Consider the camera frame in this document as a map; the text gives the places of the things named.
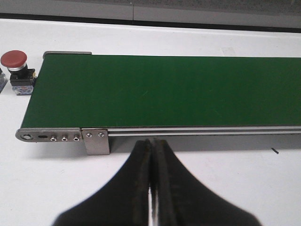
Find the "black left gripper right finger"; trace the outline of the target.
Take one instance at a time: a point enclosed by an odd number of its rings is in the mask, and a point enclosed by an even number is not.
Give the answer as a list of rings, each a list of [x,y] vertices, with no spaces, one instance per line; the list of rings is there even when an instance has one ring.
[[[251,213],[198,181],[165,140],[152,144],[152,217],[157,226],[259,226]]]

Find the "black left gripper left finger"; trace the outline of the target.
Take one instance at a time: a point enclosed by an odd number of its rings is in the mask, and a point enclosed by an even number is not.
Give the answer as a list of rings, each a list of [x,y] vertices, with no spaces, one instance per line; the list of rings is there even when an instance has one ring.
[[[137,141],[130,156],[95,194],[61,213],[55,226],[147,226],[151,144]]]

